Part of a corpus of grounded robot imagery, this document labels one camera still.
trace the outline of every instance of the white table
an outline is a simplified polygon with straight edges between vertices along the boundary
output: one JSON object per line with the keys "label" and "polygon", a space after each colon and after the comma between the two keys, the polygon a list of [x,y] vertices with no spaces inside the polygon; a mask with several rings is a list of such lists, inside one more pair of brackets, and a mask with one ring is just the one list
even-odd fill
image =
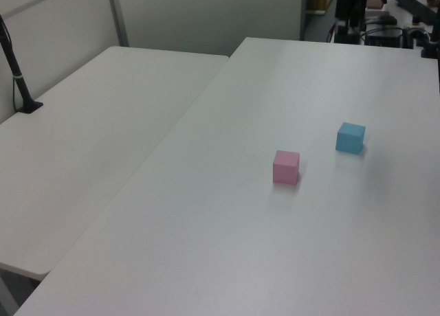
{"label": "white table", "polygon": [[435,60],[248,38],[17,316],[437,316],[439,155]]}
{"label": "white table", "polygon": [[227,59],[112,47],[0,125],[0,268],[44,278]]}

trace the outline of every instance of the desk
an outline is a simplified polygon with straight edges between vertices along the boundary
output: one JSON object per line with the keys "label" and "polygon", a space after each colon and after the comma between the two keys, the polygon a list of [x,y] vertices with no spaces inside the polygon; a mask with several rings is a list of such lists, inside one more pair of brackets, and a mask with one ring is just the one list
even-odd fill
{"label": "desk", "polygon": [[435,60],[247,38],[17,316],[437,316],[439,155]]}
{"label": "desk", "polygon": [[0,268],[43,279],[227,59],[112,47],[0,125]]}

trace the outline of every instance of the black cable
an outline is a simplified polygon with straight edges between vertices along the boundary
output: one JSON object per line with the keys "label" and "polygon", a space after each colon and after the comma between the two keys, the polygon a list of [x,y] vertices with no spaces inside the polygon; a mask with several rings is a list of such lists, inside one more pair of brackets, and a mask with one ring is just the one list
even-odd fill
{"label": "black cable", "polygon": [[372,29],[372,30],[369,30],[367,32],[364,32],[360,36],[366,36],[366,35],[371,34],[371,33],[380,32],[380,31],[387,31],[387,30],[400,30],[400,31],[403,31],[404,29],[402,29],[401,27],[379,27],[377,29]]}
{"label": "black cable", "polygon": [[15,106],[15,78],[12,77],[12,103],[14,105],[14,111],[17,113],[17,107]]}
{"label": "black cable", "polygon": [[[6,31],[6,35],[8,36],[8,40],[9,40],[9,44],[11,45],[12,48],[12,39],[11,39],[11,35],[9,34],[9,30],[6,27],[5,22],[1,22],[3,29]],[[17,107],[15,105],[15,77],[12,76],[12,105],[14,105],[14,111],[17,112]]]}
{"label": "black cable", "polygon": [[331,42],[331,38],[333,37],[333,33],[334,33],[334,31],[335,31],[335,26],[336,26],[336,23],[334,23],[334,24],[330,27],[330,30],[329,30],[329,32],[327,33],[327,39],[326,39],[326,42],[328,42],[328,43]]}
{"label": "black cable", "polygon": [[2,24],[3,28],[4,28],[5,31],[6,31],[6,35],[8,36],[9,44],[10,44],[11,47],[12,47],[12,39],[11,39],[11,35],[9,34],[8,28],[6,27],[5,22],[2,21],[1,24]]}
{"label": "black cable", "polygon": [[362,41],[365,42],[365,39],[362,38],[362,35],[359,33],[359,31],[357,31],[356,29],[353,29],[353,32],[354,32],[355,34],[357,34],[357,36],[359,36],[359,38],[361,38]]}

